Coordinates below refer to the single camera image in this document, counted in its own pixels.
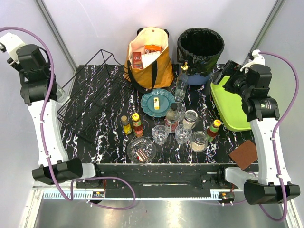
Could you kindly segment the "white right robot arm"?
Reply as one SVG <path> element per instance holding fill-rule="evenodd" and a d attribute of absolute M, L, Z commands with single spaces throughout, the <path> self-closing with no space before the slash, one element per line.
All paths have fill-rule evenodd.
<path fill-rule="evenodd" d="M 271 69 L 257 63 L 241 66 L 229 60 L 212 76 L 212 81 L 218 85 L 225 76 L 229 79 L 223 88 L 241 97 L 242 110 L 254 135 L 258 159 L 257 177 L 241 168 L 232 167 L 225 169 L 225 181 L 243 190 L 250 205 L 280 204 L 298 197 L 300 187 L 291 182 L 284 167 L 276 128 L 280 117 L 278 104 L 268 95 Z"/>

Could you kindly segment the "glass jar front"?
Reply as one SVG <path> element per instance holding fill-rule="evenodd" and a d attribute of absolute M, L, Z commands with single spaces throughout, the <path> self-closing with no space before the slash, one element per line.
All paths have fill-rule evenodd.
<path fill-rule="evenodd" d="M 208 144 L 207 136 L 203 131 L 196 131 L 191 135 L 190 147 L 195 152 L 206 150 Z"/>

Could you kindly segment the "small yellow seasoning bottle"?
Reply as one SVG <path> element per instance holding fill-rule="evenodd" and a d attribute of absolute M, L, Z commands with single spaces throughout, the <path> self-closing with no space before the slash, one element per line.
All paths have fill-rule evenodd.
<path fill-rule="evenodd" d="M 126 115 L 123 115 L 121 117 L 121 123 L 122 123 L 122 126 L 123 126 L 124 133 L 127 134 L 127 135 L 131 134 L 132 133 L 132 128 L 131 128 L 131 125 L 130 125 Z"/>

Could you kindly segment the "red sauce bottle yellow cap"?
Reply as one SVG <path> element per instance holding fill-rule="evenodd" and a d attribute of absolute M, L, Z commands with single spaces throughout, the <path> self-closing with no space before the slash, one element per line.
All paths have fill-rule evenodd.
<path fill-rule="evenodd" d="M 133 131 L 136 137 L 143 136 L 143 126 L 138 113 L 132 115 Z"/>

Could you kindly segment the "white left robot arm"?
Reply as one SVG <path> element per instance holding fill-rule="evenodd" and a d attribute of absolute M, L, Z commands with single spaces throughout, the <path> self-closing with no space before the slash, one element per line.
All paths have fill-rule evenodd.
<path fill-rule="evenodd" d="M 94 177 L 93 164 L 82 163 L 79 158 L 69 159 L 64 149 L 57 119 L 61 88 L 51 72 L 53 64 L 47 50 L 25 44 L 10 32 L 0 38 L 0 50 L 9 54 L 7 63 L 19 72 L 20 95 L 35 126 L 39 167 L 32 170 L 33 179 L 53 185 L 55 181 Z"/>

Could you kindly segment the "clear oil bottle gold spout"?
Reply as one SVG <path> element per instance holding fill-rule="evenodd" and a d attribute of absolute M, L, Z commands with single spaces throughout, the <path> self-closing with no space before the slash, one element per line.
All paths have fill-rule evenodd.
<path fill-rule="evenodd" d="M 64 89 L 58 83 L 56 83 L 56 85 L 57 85 L 57 91 L 56 91 L 57 102 L 62 104 L 65 102 L 67 95 Z"/>

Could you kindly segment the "clear bottle black cap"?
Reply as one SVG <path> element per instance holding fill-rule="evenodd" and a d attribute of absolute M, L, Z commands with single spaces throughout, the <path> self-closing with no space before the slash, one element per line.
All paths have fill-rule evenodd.
<path fill-rule="evenodd" d="M 166 114 L 165 126 L 167 133 L 174 133 L 176 127 L 178 126 L 179 113 L 177 111 L 177 108 L 178 108 L 177 104 L 172 103 L 170 105 L 170 110 Z"/>

